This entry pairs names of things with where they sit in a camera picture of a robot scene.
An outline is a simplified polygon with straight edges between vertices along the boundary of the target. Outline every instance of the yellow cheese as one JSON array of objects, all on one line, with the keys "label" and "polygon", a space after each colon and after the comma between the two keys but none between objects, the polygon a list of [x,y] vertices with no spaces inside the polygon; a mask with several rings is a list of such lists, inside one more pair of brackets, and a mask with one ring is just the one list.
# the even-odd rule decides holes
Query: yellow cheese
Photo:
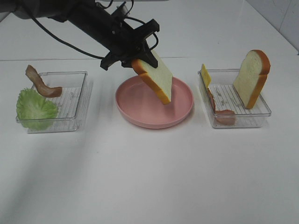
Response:
[{"label": "yellow cheese", "polygon": [[209,84],[211,83],[212,79],[211,79],[208,71],[206,70],[206,67],[204,64],[202,64],[202,66],[201,66],[201,77],[202,77],[202,80],[204,81],[206,89],[208,89]]}]

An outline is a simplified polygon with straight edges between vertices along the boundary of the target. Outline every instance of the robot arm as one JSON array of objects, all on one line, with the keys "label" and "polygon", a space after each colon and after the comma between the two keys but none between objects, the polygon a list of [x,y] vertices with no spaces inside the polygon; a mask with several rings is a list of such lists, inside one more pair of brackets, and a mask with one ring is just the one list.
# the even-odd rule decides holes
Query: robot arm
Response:
[{"label": "robot arm", "polygon": [[146,38],[159,31],[154,20],[133,29],[124,20],[126,2],[112,14],[94,0],[0,0],[0,12],[13,12],[21,19],[48,17],[59,22],[68,20],[110,52],[100,66],[108,70],[114,62],[131,67],[135,58],[156,68],[158,62],[147,45]]}]

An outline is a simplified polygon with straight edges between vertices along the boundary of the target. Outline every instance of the toast slice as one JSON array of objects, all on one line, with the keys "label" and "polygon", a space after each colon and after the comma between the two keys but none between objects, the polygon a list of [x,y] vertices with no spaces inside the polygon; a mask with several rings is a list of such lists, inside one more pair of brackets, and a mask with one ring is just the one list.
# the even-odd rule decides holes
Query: toast slice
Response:
[{"label": "toast slice", "polygon": [[254,107],[269,72],[270,62],[264,52],[261,50],[248,52],[233,83],[245,108]]},{"label": "toast slice", "polygon": [[152,50],[152,54],[158,60],[157,68],[153,68],[141,59],[134,59],[132,68],[165,105],[171,102],[172,72],[155,51]]}]

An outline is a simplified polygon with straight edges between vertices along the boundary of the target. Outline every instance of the clear plastic container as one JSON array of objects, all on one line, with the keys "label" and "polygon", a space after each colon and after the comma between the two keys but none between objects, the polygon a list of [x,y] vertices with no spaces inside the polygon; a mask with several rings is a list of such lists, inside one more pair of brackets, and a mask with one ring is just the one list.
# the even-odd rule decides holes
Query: clear plastic container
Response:
[{"label": "clear plastic container", "polygon": [[214,97],[215,110],[230,110],[235,114],[218,114],[213,109],[209,94],[199,74],[199,90],[203,97],[206,111],[213,128],[247,128],[262,127],[271,110],[260,95],[252,109],[244,108],[233,82],[239,74],[239,69],[207,70],[211,76],[209,89]]},{"label": "clear plastic container", "polygon": [[61,86],[63,89],[60,97],[46,98],[58,106],[58,116],[55,119],[23,120],[16,117],[16,122],[23,126],[34,122],[35,127],[42,127],[26,128],[28,133],[69,132],[82,127],[93,88],[92,81],[87,82],[87,72],[45,72],[39,75],[47,86]]}]

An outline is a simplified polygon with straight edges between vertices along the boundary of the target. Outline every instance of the lettuce leaf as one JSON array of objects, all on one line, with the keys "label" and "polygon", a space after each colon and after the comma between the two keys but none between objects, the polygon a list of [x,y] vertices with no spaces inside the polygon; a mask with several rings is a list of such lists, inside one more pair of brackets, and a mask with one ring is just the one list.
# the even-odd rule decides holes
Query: lettuce leaf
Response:
[{"label": "lettuce leaf", "polygon": [[44,130],[53,124],[53,121],[33,119],[53,119],[58,115],[58,107],[33,89],[21,90],[17,101],[17,117],[22,122],[23,127],[32,130]]}]

